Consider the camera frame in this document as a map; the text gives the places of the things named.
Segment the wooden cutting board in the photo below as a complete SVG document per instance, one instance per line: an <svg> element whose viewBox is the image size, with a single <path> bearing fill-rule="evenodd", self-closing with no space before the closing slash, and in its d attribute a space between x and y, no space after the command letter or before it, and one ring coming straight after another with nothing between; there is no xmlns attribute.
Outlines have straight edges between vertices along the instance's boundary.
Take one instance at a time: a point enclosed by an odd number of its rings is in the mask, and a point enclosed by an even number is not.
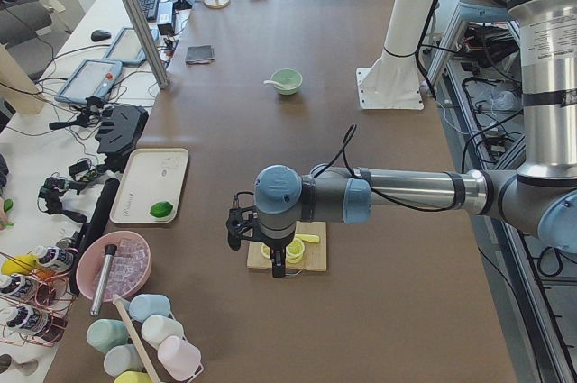
<svg viewBox="0 0 577 383"><path fill-rule="evenodd" d="M305 242L305 255L296 264L287 263L287 269L326 272L326 223L297 223L297 234L316 234L319 243ZM261 254L261 242L249 243L246 260L249 269L270 269L270 259Z"/></svg>

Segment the light green bowl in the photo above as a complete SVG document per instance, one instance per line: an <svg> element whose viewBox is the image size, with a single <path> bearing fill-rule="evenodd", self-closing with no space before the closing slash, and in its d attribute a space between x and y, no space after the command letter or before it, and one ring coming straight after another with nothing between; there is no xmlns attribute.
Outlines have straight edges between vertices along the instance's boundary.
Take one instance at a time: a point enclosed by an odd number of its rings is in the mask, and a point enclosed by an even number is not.
<svg viewBox="0 0 577 383"><path fill-rule="evenodd" d="M270 77L272 81L276 81L281 84L290 86L290 88L282 89L274 85L274 89L281 95L294 95L300 89L300 85L303 84L303 76L300 72L294 69L281 69L277 70Z"/></svg>

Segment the pink bowl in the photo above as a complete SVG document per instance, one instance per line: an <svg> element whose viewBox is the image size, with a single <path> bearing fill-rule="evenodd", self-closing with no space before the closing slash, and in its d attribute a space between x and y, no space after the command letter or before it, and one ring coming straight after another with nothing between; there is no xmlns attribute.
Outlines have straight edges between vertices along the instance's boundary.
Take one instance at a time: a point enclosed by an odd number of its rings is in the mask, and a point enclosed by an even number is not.
<svg viewBox="0 0 577 383"><path fill-rule="evenodd" d="M105 247L106 245L110 244L119 246L122 240L139 242L148 255L148 262L146 268L140 274L140 277L134 282L134 285L130 285L130 288L127 291L121 292L118 296L130 297L142 288L150 276L152 270L151 249L149 248L148 243L140 234L135 232L112 232L105 234L92 245L90 245L78 263L76 282L78 284L80 293L82 293L82 296L92 300L94 297L95 278L98 276L98 273L100 272L105 259Z"/></svg>

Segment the gray chair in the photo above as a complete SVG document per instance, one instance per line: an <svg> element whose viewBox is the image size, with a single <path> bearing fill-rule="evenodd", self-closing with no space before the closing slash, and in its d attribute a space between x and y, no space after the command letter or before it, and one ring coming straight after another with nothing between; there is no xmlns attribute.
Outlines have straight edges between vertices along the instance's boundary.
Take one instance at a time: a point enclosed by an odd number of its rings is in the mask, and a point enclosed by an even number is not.
<svg viewBox="0 0 577 383"><path fill-rule="evenodd" d="M32 80L42 75L52 51L58 53L70 33L66 25L64 30L53 26L50 16L64 7L57 0L49 3L18 0L0 4L0 42Z"/></svg>

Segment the white tray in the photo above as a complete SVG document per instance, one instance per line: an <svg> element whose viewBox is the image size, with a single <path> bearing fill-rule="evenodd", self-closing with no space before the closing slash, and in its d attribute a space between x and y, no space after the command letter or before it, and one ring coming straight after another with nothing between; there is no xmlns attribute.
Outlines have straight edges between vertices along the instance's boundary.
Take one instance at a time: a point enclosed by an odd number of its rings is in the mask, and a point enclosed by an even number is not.
<svg viewBox="0 0 577 383"><path fill-rule="evenodd" d="M169 223L179 210L187 171L186 149L137 149L131 153L110 212L113 223ZM163 218L150 214L152 205L168 201L172 212Z"/></svg>

